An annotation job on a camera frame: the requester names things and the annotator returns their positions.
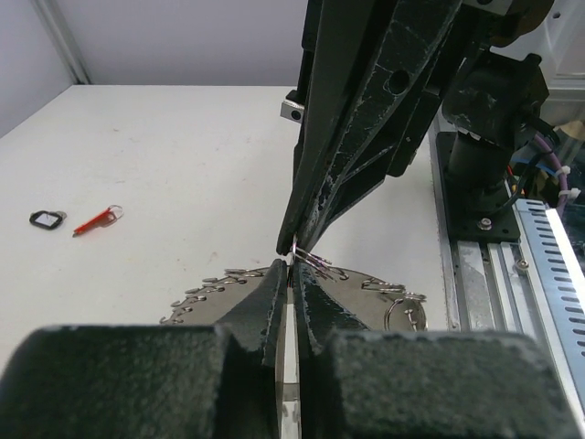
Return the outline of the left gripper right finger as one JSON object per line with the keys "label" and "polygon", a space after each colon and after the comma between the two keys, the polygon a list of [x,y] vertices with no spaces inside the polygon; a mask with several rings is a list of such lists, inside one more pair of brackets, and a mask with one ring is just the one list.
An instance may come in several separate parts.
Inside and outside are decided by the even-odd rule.
{"label": "left gripper right finger", "polygon": [[537,343],[497,331],[313,331],[297,321],[305,438],[577,438]]}

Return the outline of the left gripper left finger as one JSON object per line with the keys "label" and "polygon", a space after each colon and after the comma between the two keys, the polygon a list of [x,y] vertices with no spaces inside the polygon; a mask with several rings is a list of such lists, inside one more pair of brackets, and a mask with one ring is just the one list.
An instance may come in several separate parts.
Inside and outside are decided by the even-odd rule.
{"label": "left gripper left finger", "polygon": [[210,325],[186,300],[165,325],[30,333],[1,378],[4,438],[275,438],[287,265]]}

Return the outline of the metal disc with key rings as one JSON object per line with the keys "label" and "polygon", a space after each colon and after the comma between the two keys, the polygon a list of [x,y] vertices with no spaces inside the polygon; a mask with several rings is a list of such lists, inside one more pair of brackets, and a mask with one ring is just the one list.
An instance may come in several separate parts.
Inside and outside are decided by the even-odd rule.
{"label": "metal disc with key rings", "polygon": [[[161,325],[208,325],[251,297],[269,279],[269,268],[227,269],[202,281],[170,305]],[[302,259],[288,268],[288,301],[315,332],[365,327],[375,331],[425,331],[427,297],[373,275],[329,266],[323,271]]]}

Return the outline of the red key tag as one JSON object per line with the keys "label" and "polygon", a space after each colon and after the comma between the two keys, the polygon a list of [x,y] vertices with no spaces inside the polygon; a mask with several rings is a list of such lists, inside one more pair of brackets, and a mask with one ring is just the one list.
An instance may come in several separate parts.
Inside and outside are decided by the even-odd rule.
{"label": "red key tag", "polygon": [[110,205],[107,209],[79,225],[72,232],[72,237],[78,238],[92,230],[108,227],[118,221],[123,216],[123,214],[124,210],[122,206]]}

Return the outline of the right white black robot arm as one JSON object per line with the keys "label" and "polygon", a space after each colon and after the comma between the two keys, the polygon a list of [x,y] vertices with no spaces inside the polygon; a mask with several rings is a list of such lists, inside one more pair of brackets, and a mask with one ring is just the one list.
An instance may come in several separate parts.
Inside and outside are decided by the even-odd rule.
{"label": "right white black robot arm", "polygon": [[500,53],[533,31],[549,1],[311,1],[298,84],[301,125],[292,193],[276,243],[311,250],[325,230],[386,177],[400,177],[437,114],[451,241],[515,242],[513,154],[543,136],[549,91],[541,58]]}

